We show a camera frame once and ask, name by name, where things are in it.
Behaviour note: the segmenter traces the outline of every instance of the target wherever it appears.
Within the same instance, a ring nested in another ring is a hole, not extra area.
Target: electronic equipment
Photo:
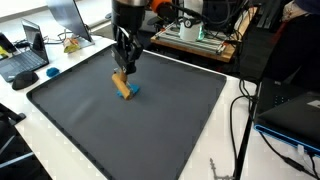
[[[205,21],[205,29],[233,33],[247,0],[203,0],[202,14],[210,19]]]
[[[12,83],[13,90],[27,88],[39,80],[38,75],[34,71],[23,71],[16,75]]]
[[[201,14],[203,11],[203,2],[192,0],[184,1],[184,7]],[[203,34],[203,22],[201,18],[184,13],[182,19],[179,19],[179,35],[183,41],[196,42],[198,39],[203,39],[201,36],[201,34]]]
[[[13,46],[13,44],[7,39],[7,37],[0,32],[0,46],[6,50],[8,53],[16,52],[17,49]]]
[[[259,101],[255,114],[259,115],[266,112],[306,92],[306,89],[292,84],[263,78],[259,85]]]
[[[29,50],[0,61],[0,74],[6,82],[12,82],[23,71],[35,71],[49,64],[40,27],[25,19],[21,23],[30,45]]]
[[[94,44],[74,0],[46,0],[54,19],[72,31],[81,48]]]
[[[320,156],[320,94],[308,92],[254,119],[254,129]]]

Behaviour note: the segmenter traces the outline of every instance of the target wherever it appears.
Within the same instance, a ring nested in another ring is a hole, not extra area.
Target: white table
[[[299,155],[296,148],[274,138],[265,136],[272,147],[280,154],[290,157],[303,165],[313,174],[309,156]],[[317,172],[320,172],[320,158],[314,157]],[[246,158],[243,164],[241,180],[314,180],[311,176],[299,172],[287,165],[264,142],[260,134],[251,129]]]
[[[61,71],[92,56],[101,49],[113,43],[112,40],[98,38],[96,45],[84,48],[72,54],[63,54],[61,45],[47,46],[50,59],[46,66],[36,73],[39,81],[20,91],[13,91],[11,85],[0,80],[0,101],[8,108],[27,118],[16,125],[21,136],[25,139],[42,165],[53,179],[106,179],[94,165],[26,98],[26,93],[47,81],[47,68],[57,67]],[[234,98],[240,95],[239,80],[227,77],[225,87],[214,107],[211,116],[187,162],[180,179],[213,179],[209,159],[212,158],[217,167],[217,174],[232,175],[234,170],[233,151],[229,132],[229,108]],[[256,86],[247,83],[250,93]],[[248,101],[240,99],[235,103],[234,134],[237,150],[241,144],[246,126]]]

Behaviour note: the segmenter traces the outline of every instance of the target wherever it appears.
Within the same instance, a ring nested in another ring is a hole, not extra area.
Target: office chair
[[[0,179],[39,179],[34,153],[14,128],[24,118],[0,103]]]

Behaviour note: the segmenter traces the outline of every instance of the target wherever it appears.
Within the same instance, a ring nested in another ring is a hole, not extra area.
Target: laptop
[[[25,19],[22,19],[21,23],[29,49],[0,61],[0,74],[6,82],[12,82],[15,76],[23,71],[35,71],[49,64],[40,27]]]
[[[320,156],[320,94],[308,92],[254,119],[254,129]]]

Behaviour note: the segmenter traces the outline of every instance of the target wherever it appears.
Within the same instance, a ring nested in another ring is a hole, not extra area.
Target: monitor
[[[81,47],[93,44],[93,40],[86,28],[78,7],[74,0],[46,0],[54,19],[66,29],[79,36]]]

